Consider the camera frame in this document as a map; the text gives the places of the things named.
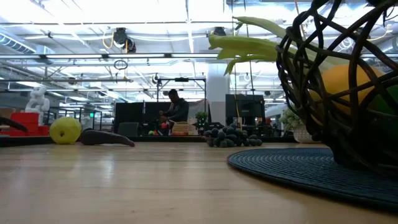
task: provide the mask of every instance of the white robot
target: white robot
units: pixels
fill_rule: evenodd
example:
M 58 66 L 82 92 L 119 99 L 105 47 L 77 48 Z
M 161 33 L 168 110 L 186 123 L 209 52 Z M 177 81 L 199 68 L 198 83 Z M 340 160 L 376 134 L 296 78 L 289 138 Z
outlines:
M 46 87 L 35 87 L 30 93 L 30 100 L 25 107 L 26 113 L 38 113 L 39 125 L 43 125 L 43 114 L 50 109 L 50 101 L 44 98 L 44 93 L 47 91 Z

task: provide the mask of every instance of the table surface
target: table surface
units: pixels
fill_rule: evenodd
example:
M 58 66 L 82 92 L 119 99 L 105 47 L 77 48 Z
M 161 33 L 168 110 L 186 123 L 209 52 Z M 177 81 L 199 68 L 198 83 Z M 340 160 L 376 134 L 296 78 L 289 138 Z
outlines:
M 398 223 L 388 213 L 279 187 L 226 157 L 268 143 L 0 148 L 0 223 Z

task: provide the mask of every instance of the small plant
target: small plant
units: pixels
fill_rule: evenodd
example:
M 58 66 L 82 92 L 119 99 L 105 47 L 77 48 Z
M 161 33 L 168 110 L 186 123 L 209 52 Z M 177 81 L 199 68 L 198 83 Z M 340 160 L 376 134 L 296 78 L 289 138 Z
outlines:
M 290 109 L 284 111 L 283 116 L 280 118 L 280 122 L 284 124 L 285 131 L 290 131 L 304 125 L 301 119 Z
M 207 119 L 207 113 L 206 112 L 201 112 L 201 111 L 199 111 L 199 112 L 197 112 L 196 113 L 196 115 L 195 115 L 195 118 L 198 120 L 198 121 L 206 121 L 206 119 Z

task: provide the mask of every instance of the ceiling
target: ceiling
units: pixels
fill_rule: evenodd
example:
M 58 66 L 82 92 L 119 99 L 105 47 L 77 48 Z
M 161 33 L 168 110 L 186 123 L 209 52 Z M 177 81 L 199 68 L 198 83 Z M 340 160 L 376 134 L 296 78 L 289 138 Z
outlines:
M 227 35 L 232 34 L 236 24 L 233 16 L 254 16 L 270 19 L 282 27 L 291 26 L 297 16 L 294 1 L 268 0 L 12 0 L 0 7 L 0 33 L 12 36 L 42 54 L 45 46 L 47 53 L 53 54 L 115 54 L 124 50 L 113 44 L 111 35 L 115 28 L 125 27 L 126 32 L 137 47 L 137 54 L 148 53 L 216 53 L 209 51 L 206 35 L 215 27 L 224 27 Z M 346 1 L 337 14 L 335 22 L 348 27 L 363 14 L 370 11 L 365 1 Z M 298 0 L 300 12 L 310 7 L 310 1 Z M 327 15 L 329 5 L 321 8 L 320 13 Z M 397 18 L 390 21 L 384 28 L 382 19 L 371 32 L 375 44 L 386 52 L 394 53 L 398 26 Z M 315 30 L 311 21 L 307 22 L 307 35 Z M 330 44 L 340 33 L 333 29 L 324 31 L 326 45 Z M 254 26 L 241 28 L 238 35 L 267 38 L 278 41 L 270 32 Z M 350 51 L 353 42 L 346 40 L 339 45 L 337 51 Z M 0 45 L 0 54 L 21 54 L 18 51 Z M 53 59 L 51 63 L 36 60 L 6 60 L 0 68 L 0 77 L 24 78 L 38 80 L 42 78 L 66 79 L 100 79 L 98 82 L 67 82 L 43 83 L 49 89 L 123 89 L 115 91 L 113 97 L 124 101 L 154 101 L 156 85 L 152 79 L 160 78 L 205 78 L 208 75 L 223 75 L 212 70 L 209 64 L 226 65 L 227 61 L 213 58 L 130 58 L 125 61 L 129 66 L 126 70 L 117 70 L 114 62 L 117 59 Z M 256 89 L 280 89 L 277 69 L 274 63 L 253 62 L 237 64 L 236 76 L 231 75 L 231 87 L 243 92 L 251 89 L 250 73 Z M 111 78 L 126 77 L 132 82 L 107 82 Z M 31 86 L 12 83 L 7 88 L 24 89 Z M 170 82 L 164 89 L 189 89 L 181 93 L 185 98 L 196 100 L 204 98 L 203 88 L 196 82 Z M 75 96 L 91 101 L 104 101 L 104 97 L 96 91 L 77 93 L 75 91 L 59 91 L 60 98 Z M 272 91 L 270 98 L 280 95 L 280 91 Z

